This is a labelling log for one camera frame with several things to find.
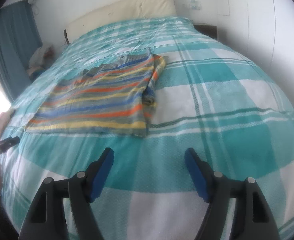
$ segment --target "nightstand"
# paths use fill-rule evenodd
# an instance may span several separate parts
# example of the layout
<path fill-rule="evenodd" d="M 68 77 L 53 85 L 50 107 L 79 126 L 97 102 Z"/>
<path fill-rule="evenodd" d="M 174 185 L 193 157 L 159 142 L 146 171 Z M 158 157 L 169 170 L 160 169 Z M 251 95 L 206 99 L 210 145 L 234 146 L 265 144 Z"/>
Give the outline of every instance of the nightstand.
<path fill-rule="evenodd" d="M 217 40 L 217 26 L 205 25 L 201 23 L 195 23 L 194 28 L 202 34 L 205 34 L 215 40 Z"/>

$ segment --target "blue stripe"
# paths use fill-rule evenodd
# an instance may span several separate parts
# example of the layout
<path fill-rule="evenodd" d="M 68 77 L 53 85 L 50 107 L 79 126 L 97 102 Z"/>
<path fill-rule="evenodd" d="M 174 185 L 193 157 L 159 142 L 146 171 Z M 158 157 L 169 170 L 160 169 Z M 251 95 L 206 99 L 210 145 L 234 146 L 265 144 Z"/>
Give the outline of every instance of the blue stripe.
<path fill-rule="evenodd" d="M 61 115 L 67 115 L 75 112 L 82 112 L 82 111 L 89 111 L 89 110 L 97 110 L 97 109 L 103 109 L 108 107 L 115 107 L 115 106 L 124 106 L 127 104 L 131 104 L 135 101 L 136 98 L 142 97 L 142 93 L 137 93 L 135 96 L 128 98 L 127 100 L 122 100 L 118 103 L 112 103 L 112 104 L 104 104 L 104 105 L 92 105 L 92 106 L 86 106 L 86 107 L 79 107 L 79 108 L 68 108 L 66 109 L 65 106 L 61 106 L 59 108 L 55 108 L 55 110 L 50 110 L 49 112 L 37 112 L 34 117 L 41 117 L 41 118 L 55 118 L 57 116 Z"/>
<path fill-rule="evenodd" d="M 115 81 L 115 82 L 104 82 L 103 84 L 100 84 L 100 83 L 94 83 L 86 88 L 84 87 L 80 87 L 76 90 L 72 90 L 72 93 L 76 93 L 78 91 L 82 91 L 84 89 L 89 89 L 91 87 L 96 87 L 96 86 L 105 86 L 105 85 L 113 85 L 113 84 L 118 84 L 118 83 L 125 83 L 125 82 L 128 82 L 128 81 L 134 81 L 134 80 L 142 80 L 144 79 L 145 77 L 148 77 L 150 76 L 152 71 L 148 71 L 146 72 L 146 74 L 144 74 L 143 76 L 139 76 L 139 77 L 133 77 L 133 78 L 128 78 L 128 79 L 125 79 L 125 80 L 120 80 L 120 81 Z M 64 97 L 68 97 L 70 96 L 70 92 L 71 90 L 68 90 L 66 91 L 64 94 L 62 95 L 50 95 L 50 97 L 48 97 L 48 99 L 46 100 L 47 102 L 52 102 L 52 101 L 56 101 L 56 100 L 59 100 L 59 99 L 63 99 Z"/>
<path fill-rule="evenodd" d="M 120 65 L 119 67 L 114 67 L 112 69 L 102 69 L 102 70 L 99 70 L 99 72 L 103 72 L 103 71 L 113 71 L 115 69 L 119 69 L 119 68 L 122 68 L 122 67 L 128 67 L 130 65 L 133 65 L 133 64 L 137 64 L 137 63 L 140 63 L 140 62 L 143 62 L 145 60 L 147 60 L 150 56 L 152 56 L 152 54 L 150 55 L 147 55 L 146 57 L 142 58 L 142 59 L 137 59 L 137 60 L 134 60 L 134 61 L 130 61 L 130 62 L 127 62 L 127 63 L 124 63 L 122 65 Z"/>

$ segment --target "blue gripper pad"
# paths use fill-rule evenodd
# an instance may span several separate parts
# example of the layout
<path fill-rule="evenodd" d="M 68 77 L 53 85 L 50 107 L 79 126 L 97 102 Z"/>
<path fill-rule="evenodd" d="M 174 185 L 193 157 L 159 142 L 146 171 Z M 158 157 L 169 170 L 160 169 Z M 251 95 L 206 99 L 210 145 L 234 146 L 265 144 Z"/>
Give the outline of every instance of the blue gripper pad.
<path fill-rule="evenodd" d="M 196 161 L 190 153 L 190 150 L 185 151 L 185 163 L 186 167 L 191 176 L 192 182 L 194 183 L 199 197 L 201 197 L 205 202 L 209 202 L 209 195 L 207 192 L 207 182 L 201 173 Z"/>
<path fill-rule="evenodd" d="M 97 197 L 100 196 L 102 189 L 106 183 L 108 174 L 111 170 L 112 164 L 114 164 L 114 151 L 109 148 L 107 156 L 100 166 L 93 182 L 92 182 L 92 192 L 90 194 L 90 202 L 92 203 Z"/>

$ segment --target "orange stripe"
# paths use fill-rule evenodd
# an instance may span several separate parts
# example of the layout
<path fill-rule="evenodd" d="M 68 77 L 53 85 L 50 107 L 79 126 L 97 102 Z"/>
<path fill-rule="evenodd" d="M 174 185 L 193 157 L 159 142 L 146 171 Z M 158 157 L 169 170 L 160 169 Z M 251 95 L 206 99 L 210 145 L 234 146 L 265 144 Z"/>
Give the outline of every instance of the orange stripe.
<path fill-rule="evenodd" d="M 144 61 L 144 62 L 140 63 L 139 65 L 137 65 L 137 66 L 135 66 L 135 67 L 132 67 L 132 68 L 129 68 L 129 69 L 126 69 L 126 70 L 112 70 L 112 71 L 109 71 L 109 72 L 107 72 L 107 73 L 101 73 L 101 74 L 99 74 L 99 75 L 94 75 L 92 78 L 90 78 L 90 80 L 95 80 L 95 79 L 97 79 L 97 78 L 99 78 L 99 77 L 101 77 L 101 76 L 105 76 L 105 75 L 108 75 L 108 74 L 111 74 L 111 73 L 124 73 L 124 72 L 128 72 L 128 71 L 131 71 L 131 70 L 135 70 L 135 69 L 137 69 L 137 68 L 139 68 L 139 67 L 145 65 L 146 63 L 149 63 L 149 62 L 151 62 L 151 61 L 153 61 L 153 60 L 155 60 L 155 59 L 158 59 L 158 58 L 160 58 L 159 55 L 157 55 L 156 57 L 153 57 L 153 58 L 151 58 L 151 59 L 149 59 L 149 60 L 147 60 L 147 61 Z M 86 82 L 87 80 L 88 80 L 88 79 L 76 80 L 75 82 L 73 82 L 73 83 L 70 84 L 70 85 L 81 84 L 81 83 Z M 62 89 L 64 89 L 64 87 L 68 87 L 68 86 L 70 86 L 70 85 L 62 86 L 62 87 L 56 87 L 56 88 L 54 89 L 54 91 L 62 90 Z"/>
<path fill-rule="evenodd" d="M 144 117 L 151 118 L 151 114 L 149 114 L 149 113 L 144 113 Z"/>
<path fill-rule="evenodd" d="M 76 96 L 76 95 L 79 95 L 79 94 L 82 94 L 82 93 L 87 93 L 87 92 L 111 92 L 111 91 L 117 91 L 117 90 L 121 90 L 123 88 L 128 88 L 128 87 L 135 87 L 137 86 L 139 82 L 135 82 L 135 83 L 132 83 L 132 84 L 128 84 L 128 85 L 124 85 L 124 86 L 120 86 L 120 87 L 114 87 L 114 88 L 90 88 L 90 89 L 85 89 L 85 90 L 81 90 L 81 91 L 78 91 L 66 98 L 63 98 L 63 99 L 60 99 L 60 100 L 57 100 L 57 101 L 53 101 L 53 102 L 44 102 L 43 105 L 44 106 L 52 106 L 52 105 L 55 105 L 56 103 L 59 103 L 59 102 L 63 102 L 63 101 L 66 101 L 67 99 L 73 97 L 73 96 Z"/>
<path fill-rule="evenodd" d="M 53 119 L 46 119 L 46 120 L 31 119 L 30 122 L 31 123 L 42 123 L 42 122 L 55 121 L 55 120 L 60 120 L 60 119 L 70 119 L 70 118 L 121 117 L 121 116 L 132 115 L 139 110 L 142 110 L 141 104 L 134 106 L 132 109 L 124 110 L 124 111 L 109 112 L 109 113 L 104 113 L 104 114 L 76 114 L 76 115 L 62 116 L 62 117 L 57 117 L 57 118 L 53 118 Z"/>
<path fill-rule="evenodd" d="M 158 73 L 157 71 L 155 71 L 152 76 L 151 76 L 151 79 L 153 79 L 154 81 L 156 81 L 158 79 Z"/>

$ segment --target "bed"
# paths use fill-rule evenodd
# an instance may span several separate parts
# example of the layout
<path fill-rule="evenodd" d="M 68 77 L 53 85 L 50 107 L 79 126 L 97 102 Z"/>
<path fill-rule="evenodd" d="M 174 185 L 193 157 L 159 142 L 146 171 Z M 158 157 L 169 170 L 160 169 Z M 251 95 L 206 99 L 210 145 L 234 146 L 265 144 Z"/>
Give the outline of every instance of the bed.
<path fill-rule="evenodd" d="M 149 4 L 146 14 L 142 1 Z M 128 3 L 133 13 L 120 13 Z M 111 10 L 118 16 L 110 18 Z M 18 231 L 45 177 L 71 177 L 111 147 L 114 165 L 91 205 L 104 238 L 194 239 L 207 204 L 184 164 L 185 150 L 193 147 L 229 178 L 254 177 L 281 239 L 294 234 L 294 110 L 258 66 L 175 16 L 173 0 L 121 1 L 71 23 L 65 36 L 70 44 L 14 102 L 17 111 L 3 134 L 21 138 L 0 156 L 3 205 Z M 168 59 L 145 138 L 25 131 L 61 79 L 146 48 Z M 231 201 L 222 239 L 228 239 L 234 205 Z M 68 201 L 64 207 L 70 239 L 78 239 Z"/>

